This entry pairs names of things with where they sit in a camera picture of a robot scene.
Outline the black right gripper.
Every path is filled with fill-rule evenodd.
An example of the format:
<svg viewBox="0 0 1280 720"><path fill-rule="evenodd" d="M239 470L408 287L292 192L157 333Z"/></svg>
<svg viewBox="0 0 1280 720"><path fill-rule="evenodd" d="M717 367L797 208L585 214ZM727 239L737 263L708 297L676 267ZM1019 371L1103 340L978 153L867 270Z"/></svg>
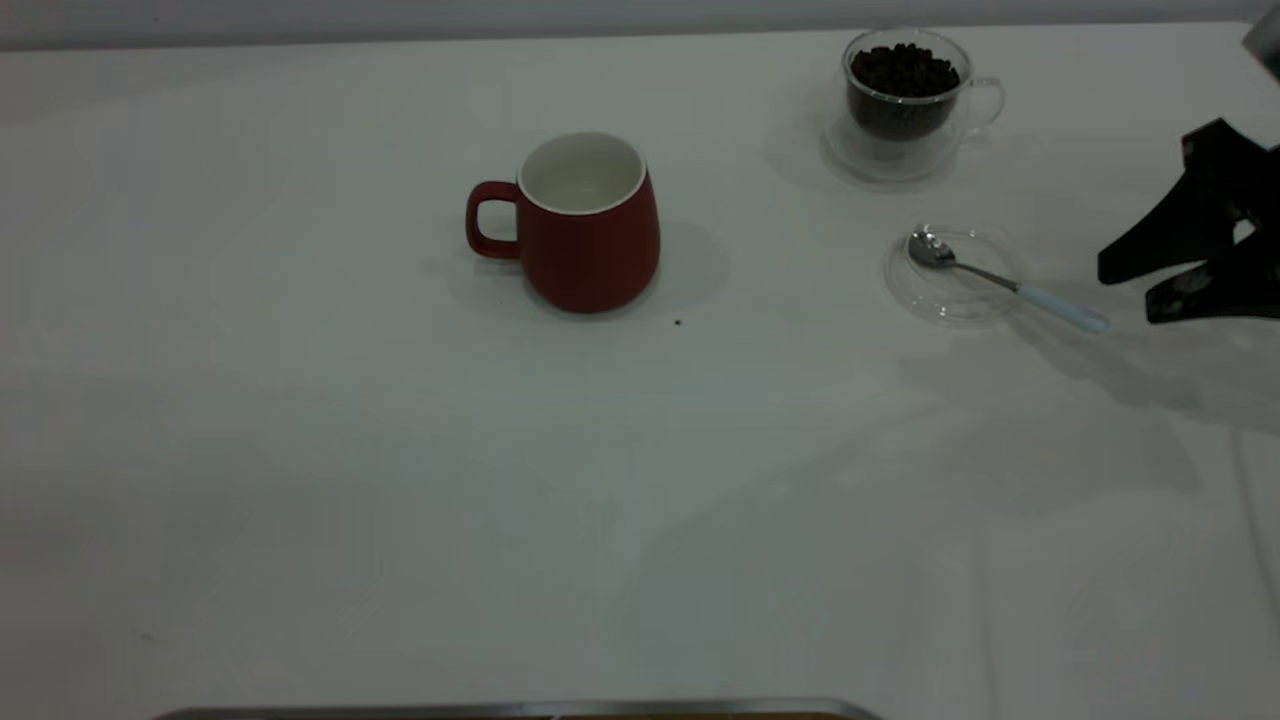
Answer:
<svg viewBox="0 0 1280 720"><path fill-rule="evenodd" d="M1184 179L1098 254L1098 281L1120 284L1202 263L1146 293L1146 318L1169 324L1210 318L1279 319L1277 147L1219 118L1181 138ZM1235 229L1254 231L1236 243Z"/></svg>

